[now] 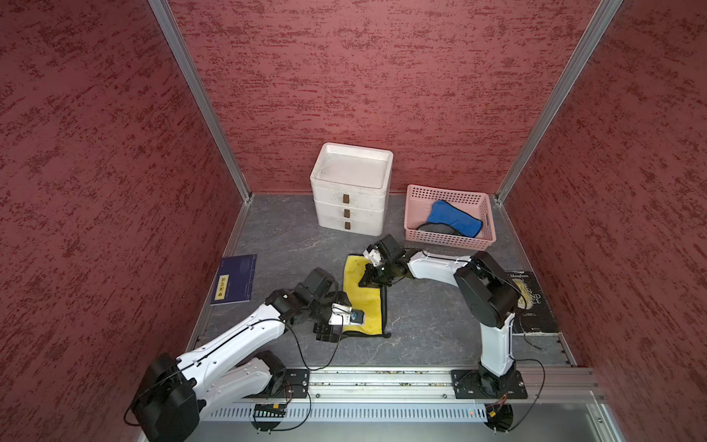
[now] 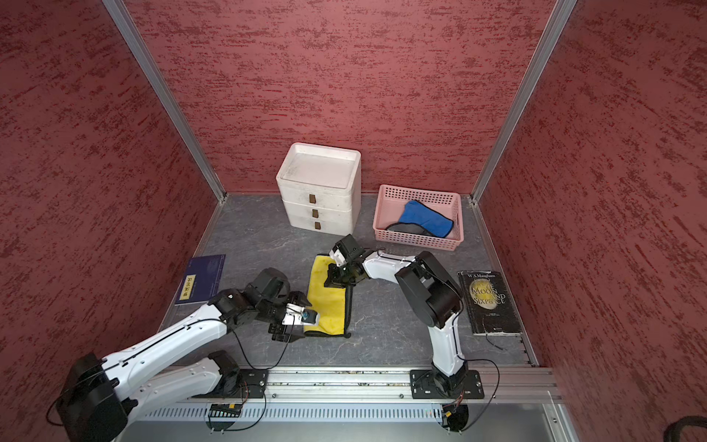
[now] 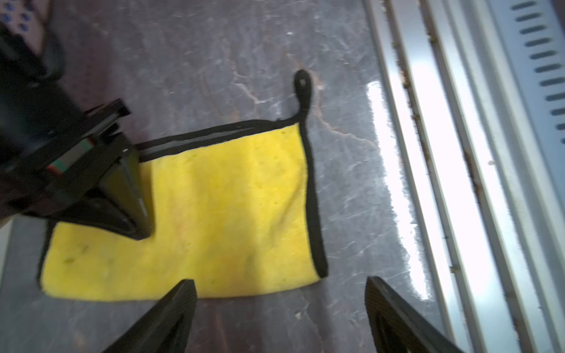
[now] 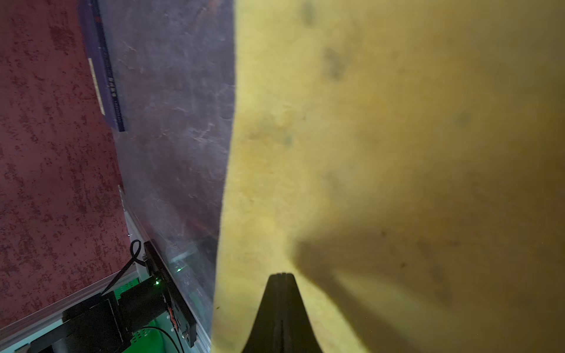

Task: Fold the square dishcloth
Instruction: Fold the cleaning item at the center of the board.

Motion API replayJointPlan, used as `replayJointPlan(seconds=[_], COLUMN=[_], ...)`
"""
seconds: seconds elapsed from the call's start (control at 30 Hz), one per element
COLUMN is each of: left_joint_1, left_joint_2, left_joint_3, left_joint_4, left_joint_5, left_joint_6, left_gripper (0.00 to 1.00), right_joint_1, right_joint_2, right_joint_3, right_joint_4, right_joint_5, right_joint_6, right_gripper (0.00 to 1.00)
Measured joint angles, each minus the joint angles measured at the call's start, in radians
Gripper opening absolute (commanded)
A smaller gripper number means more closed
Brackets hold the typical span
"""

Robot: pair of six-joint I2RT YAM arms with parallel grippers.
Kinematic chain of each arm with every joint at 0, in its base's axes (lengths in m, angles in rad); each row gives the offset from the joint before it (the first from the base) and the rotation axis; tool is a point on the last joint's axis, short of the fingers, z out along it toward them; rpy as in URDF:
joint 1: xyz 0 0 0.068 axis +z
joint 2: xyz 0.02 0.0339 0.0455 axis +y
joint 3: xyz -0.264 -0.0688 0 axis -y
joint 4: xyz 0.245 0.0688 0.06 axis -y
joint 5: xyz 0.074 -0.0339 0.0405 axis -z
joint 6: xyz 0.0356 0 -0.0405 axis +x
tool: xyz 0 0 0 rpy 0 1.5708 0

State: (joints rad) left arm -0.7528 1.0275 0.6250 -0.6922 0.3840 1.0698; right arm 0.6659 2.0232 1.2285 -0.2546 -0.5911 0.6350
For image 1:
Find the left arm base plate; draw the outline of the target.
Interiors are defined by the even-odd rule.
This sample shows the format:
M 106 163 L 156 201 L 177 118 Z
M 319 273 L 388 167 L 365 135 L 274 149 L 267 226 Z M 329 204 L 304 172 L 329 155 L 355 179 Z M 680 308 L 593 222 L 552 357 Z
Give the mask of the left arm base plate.
M 308 390 L 309 371 L 301 368 L 286 368 L 275 374 L 257 397 L 284 401 L 306 399 Z

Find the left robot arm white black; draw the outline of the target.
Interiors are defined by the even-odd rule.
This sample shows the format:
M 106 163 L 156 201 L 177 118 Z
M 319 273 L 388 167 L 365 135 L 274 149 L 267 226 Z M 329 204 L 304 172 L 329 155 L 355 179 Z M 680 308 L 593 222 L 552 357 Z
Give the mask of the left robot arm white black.
M 285 367 L 261 348 L 302 322 L 337 340 L 346 325 L 361 325 L 336 280 L 314 269 L 293 289 L 272 292 L 248 318 L 211 342 L 179 357 L 163 354 L 147 368 L 127 411 L 150 441 L 184 441 L 202 417 L 229 400 L 267 392 L 284 383 Z

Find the yellow grey dishcloth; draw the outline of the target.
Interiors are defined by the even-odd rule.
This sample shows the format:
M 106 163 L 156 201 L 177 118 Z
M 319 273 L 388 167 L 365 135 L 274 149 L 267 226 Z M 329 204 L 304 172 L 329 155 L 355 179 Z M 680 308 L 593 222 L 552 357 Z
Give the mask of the yellow grey dishcloth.
M 388 322 L 387 289 L 359 287 L 365 275 L 368 260 L 361 255 L 349 255 L 344 264 L 344 292 L 354 309 L 364 312 L 362 325 L 346 325 L 342 336 L 346 338 L 377 337 L 388 339 L 391 334 L 386 331 Z

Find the blue grey dishcloth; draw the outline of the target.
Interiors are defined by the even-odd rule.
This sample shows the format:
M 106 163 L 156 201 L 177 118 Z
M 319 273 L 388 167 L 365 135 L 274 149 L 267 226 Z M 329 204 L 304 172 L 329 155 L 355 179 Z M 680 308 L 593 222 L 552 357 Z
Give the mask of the blue grey dishcloth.
M 436 234 L 476 238 L 483 227 L 484 223 L 477 217 L 467 214 L 447 201 L 439 200 L 432 204 L 427 220 L 417 229 Z

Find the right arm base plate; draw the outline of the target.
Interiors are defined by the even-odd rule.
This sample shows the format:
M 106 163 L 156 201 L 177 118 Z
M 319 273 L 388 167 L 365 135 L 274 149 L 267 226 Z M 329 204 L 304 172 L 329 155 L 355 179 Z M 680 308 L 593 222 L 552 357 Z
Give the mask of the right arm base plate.
M 506 375 L 497 377 L 483 368 L 475 370 L 452 370 L 452 388 L 457 399 L 526 400 L 528 392 L 521 374 L 511 369 Z

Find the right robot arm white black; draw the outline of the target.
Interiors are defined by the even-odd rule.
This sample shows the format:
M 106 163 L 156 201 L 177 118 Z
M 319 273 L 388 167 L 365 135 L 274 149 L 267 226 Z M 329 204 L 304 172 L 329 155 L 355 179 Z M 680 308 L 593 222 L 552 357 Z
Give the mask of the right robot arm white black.
M 401 248 L 390 252 L 378 244 L 369 246 L 363 256 L 367 264 L 360 287 L 390 287 L 403 278 L 456 287 L 481 328 L 480 389 L 489 396 L 504 394 L 516 370 L 512 328 L 520 292 L 489 253 L 447 256 Z

